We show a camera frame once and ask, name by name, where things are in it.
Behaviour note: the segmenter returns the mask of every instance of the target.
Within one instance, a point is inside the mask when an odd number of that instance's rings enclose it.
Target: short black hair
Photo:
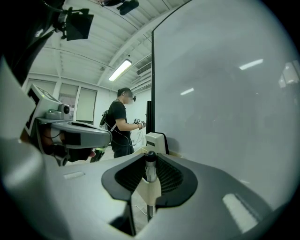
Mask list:
[[[130,90],[130,88],[121,88],[118,90],[118,97],[121,96],[122,92],[130,92],[132,95],[132,91]]]

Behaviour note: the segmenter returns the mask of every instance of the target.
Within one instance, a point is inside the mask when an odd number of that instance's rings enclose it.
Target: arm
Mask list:
[[[124,131],[124,132],[129,132],[129,131],[139,129],[139,128],[142,129],[141,123],[138,123],[139,126],[137,124],[129,124],[129,123],[126,123],[124,118],[116,119],[116,123],[117,123],[118,129],[120,131]]]

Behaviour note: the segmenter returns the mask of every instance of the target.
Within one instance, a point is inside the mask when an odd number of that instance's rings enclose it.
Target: person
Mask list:
[[[133,94],[129,88],[119,89],[117,100],[112,102],[107,112],[106,124],[108,130],[112,133],[111,146],[114,152],[114,158],[132,154],[134,149],[130,139],[130,131],[135,129],[140,130],[146,126],[145,123],[127,123],[124,104],[130,104],[132,101]]]

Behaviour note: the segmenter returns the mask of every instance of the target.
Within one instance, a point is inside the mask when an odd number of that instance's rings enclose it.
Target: ceiling light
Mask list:
[[[115,70],[115,72],[111,75],[111,77],[108,79],[109,81],[114,81],[116,80],[116,78],[118,76],[121,75],[122,72],[124,72],[130,65],[131,65],[131,61],[129,61],[128,59],[126,59],[121,66],[118,67],[117,70]]]
[[[187,94],[187,93],[189,93],[189,92],[192,92],[192,91],[194,91],[194,89],[193,89],[193,88],[191,88],[191,89],[188,89],[188,90],[186,90],[186,91],[184,91],[184,92],[180,93],[180,95],[185,95],[185,94]]]
[[[250,63],[247,63],[245,65],[240,66],[240,70],[245,70],[247,68],[253,67],[255,65],[261,64],[263,62],[263,59],[259,59]]]

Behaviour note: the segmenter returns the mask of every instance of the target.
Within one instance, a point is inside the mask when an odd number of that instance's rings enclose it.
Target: ceiling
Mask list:
[[[66,0],[64,9],[89,8],[94,19],[88,39],[61,40],[54,33],[35,59],[30,73],[95,84],[110,90],[130,87],[134,93],[150,88],[151,32],[172,11],[188,0],[139,0],[139,7],[121,16],[115,7],[97,0]],[[108,80],[125,60],[132,65],[114,82]]]

